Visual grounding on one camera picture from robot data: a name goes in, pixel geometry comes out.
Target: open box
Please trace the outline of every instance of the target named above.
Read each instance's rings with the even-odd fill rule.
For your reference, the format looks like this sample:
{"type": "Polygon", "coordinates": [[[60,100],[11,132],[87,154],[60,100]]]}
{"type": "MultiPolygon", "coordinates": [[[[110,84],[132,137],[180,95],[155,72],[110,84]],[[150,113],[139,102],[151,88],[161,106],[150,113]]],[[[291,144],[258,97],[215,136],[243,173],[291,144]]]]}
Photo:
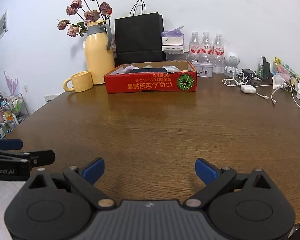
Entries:
{"type": "Polygon", "coordinates": [[[104,76],[106,90],[111,93],[130,93],[142,91],[196,91],[197,71],[190,62],[144,62],[124,64],[116,67],[104,76]],[[189,70],[178,73],[129,73],[120,74],[127,66],[143,68],[151,65],[154,68],[176,66],[178,69],[189,70]]]}

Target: yellow mug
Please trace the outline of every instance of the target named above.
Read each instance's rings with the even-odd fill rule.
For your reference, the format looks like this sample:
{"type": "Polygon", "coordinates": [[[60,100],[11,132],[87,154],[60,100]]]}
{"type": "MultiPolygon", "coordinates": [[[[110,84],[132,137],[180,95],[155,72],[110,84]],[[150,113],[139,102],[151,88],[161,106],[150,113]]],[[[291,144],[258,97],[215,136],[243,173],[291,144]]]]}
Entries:
{"type": "Polygon", "coordinates": [[[67,92],[83,92],[93,87],[92,76],[89,70],[82,71],[77,74],[72,75],[70,78],[63,82],[63,89],[67,92]],[[68,82],[72,81],[72,88],[68,88],[68,82]]]}

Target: flower stem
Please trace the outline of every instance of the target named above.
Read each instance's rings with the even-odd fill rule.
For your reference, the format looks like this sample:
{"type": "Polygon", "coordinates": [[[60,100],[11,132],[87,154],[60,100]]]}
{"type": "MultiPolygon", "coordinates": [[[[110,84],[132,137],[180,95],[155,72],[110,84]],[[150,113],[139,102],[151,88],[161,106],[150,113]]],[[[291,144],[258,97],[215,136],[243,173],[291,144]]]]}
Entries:
{"type": "Polygon", "coordinates": [[[81,15],[80,15],[80,14],[78,14],[78,13],[77,13],[77,15],[79,15],[79,16],[80,16],[80,18],[81,18],[81,19],[82,19],[84,22],[86,22],[86,20],[85,20],[85,19],[83,19],[83,18],[81,17],[81,15]]]}
{"type": "Polygon", "coordinates": [[[89,5],[87,4],[86,0],[83,0],[83,1],[86,3],[86,5],[87,5],[89,11],[91,11],[91,9],[89,8],[89,5]]]}
{"type": "Polygon", "coordinates": [[[98,3],[98,0],[96,0],[96,1],[97,1],[97,5],[98,5],[98,7],[99,7],[99,12],[100,12],[100,14],[101,14],[101,17],[102,17],[102,19],[104,20],[103,15],[102,15],[101,10],[100,10],[100,5],[99,5],[99,3],[98,3]]]}

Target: white tile floor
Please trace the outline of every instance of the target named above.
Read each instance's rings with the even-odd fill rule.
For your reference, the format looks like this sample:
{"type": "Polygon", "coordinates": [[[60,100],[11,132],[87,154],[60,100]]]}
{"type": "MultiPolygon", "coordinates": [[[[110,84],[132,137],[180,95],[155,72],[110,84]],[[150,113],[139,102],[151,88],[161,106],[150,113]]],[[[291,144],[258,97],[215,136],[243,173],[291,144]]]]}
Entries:
{"type": "Polygon", "coordinates": [[[11,240],[10,234],[4,224],[3,216],[9,203],[24,183],[20,181],[0,181],[0,240],[11,240]]]}

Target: red and white label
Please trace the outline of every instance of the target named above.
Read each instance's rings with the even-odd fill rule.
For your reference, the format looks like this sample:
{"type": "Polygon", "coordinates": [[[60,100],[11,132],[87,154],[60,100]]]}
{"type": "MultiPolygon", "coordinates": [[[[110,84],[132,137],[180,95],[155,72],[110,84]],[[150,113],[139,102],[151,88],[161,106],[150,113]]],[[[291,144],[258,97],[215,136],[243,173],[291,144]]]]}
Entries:
{"type": "Polygon", "coordinates": [[[202,53],[205,53],[205,54],[212,54],[212,46],[210,45],[208,45],[208,44],[206,44],[206,45],[204,45],[203,47],[201,47],[201,50],[202,50],[202,53]]]}
{"type": "Polygon", "coordinates": [[[193,54],[200,54],[201,53],[201,46],[191,46],[190,53],[193,54]]]}
{"type": "Polygon", "coordinates": [[[215,47],[214,54],[216,55],[223,55],[225,53],[225,49],[223,47],[215,47]]]}

